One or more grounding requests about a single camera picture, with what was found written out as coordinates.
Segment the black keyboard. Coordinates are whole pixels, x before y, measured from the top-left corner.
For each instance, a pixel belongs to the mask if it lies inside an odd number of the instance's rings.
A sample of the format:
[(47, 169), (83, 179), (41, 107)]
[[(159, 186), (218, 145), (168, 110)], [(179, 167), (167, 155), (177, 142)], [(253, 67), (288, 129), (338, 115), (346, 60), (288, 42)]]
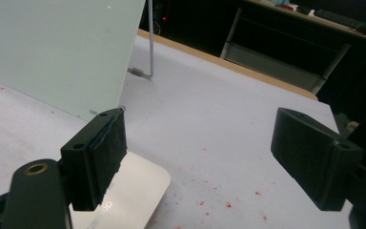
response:
[(348, 27), (366, 35), (366, 23), (328, 11), (314, 10), (314, 16)]

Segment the whiteboard metal stand leg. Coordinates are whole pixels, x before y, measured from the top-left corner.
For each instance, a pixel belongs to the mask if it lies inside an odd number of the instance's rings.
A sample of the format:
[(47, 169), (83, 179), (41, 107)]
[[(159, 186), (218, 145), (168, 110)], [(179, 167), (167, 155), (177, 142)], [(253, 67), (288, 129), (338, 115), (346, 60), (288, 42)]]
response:
[(138, 77), (142, 77), (148, 80), (151, 80), (154, 75), (154, 58), (153, 58), (153, 0), (147, 0), (148, 2), (148, 27), (149, 27), (149, 50), (150, 50), (150, 72), (145, 73), (136, 67), (129, 67), (128, 72), (136, 75)]

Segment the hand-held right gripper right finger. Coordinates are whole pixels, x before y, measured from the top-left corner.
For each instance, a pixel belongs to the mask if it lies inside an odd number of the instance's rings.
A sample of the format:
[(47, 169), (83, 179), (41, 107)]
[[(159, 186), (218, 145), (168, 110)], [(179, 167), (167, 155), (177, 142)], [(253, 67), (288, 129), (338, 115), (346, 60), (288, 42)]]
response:
[(363, 150), (298, 111), (276, 112), (271, 152), (321, 211), (339, 211)]

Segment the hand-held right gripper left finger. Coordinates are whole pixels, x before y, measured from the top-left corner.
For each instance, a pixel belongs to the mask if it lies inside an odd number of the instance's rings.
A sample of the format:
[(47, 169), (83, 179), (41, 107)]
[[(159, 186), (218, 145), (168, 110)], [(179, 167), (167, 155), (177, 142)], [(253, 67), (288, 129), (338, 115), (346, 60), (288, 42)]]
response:
[(98, 114), (61, 148), (74, 211), (94, 211), (103, 202), (127, 154), (124, 110)]

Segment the pale green glass whiteboard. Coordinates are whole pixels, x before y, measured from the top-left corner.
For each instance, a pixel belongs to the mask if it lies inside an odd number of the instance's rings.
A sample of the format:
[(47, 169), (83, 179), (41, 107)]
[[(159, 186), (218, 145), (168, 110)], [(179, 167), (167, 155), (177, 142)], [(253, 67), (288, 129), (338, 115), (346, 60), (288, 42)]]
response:
[(145, 0), (0, 0), (0, 83), (84, 120), (119, 104)]

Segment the dark desk with metal frame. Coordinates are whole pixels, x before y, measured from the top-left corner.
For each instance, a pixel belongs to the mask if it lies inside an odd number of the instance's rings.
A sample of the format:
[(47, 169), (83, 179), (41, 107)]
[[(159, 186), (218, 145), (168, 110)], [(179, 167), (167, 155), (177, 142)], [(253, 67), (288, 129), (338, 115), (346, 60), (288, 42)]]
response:
[(313, 94), (366, 74), (366, 35), (314, 16), (366, 23), (366, 0), (221, 0), (233, 23), (221, 56)]

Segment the white flat base plate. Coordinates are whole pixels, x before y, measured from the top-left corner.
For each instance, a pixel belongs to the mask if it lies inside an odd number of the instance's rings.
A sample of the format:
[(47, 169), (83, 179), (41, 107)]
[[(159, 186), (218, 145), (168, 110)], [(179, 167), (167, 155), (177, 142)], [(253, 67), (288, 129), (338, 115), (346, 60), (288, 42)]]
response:
[(162, 167), (127, 152), (93, 212), (71, 211), (73, 229), (144, 229), (171, 183)]

